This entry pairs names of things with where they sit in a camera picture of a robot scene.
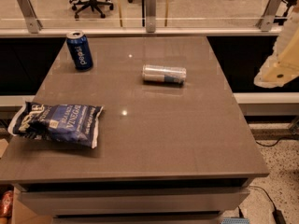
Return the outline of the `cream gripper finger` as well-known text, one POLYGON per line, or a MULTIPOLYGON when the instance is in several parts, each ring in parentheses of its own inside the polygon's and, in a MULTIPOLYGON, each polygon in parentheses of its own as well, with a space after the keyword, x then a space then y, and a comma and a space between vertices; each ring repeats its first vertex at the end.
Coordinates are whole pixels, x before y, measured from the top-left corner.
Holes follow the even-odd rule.
POLYGON ((262 88, 283 87, 299 77, 299 27, 287 27, 279 34, 274 52, 261 66, 253 83, 262 88))

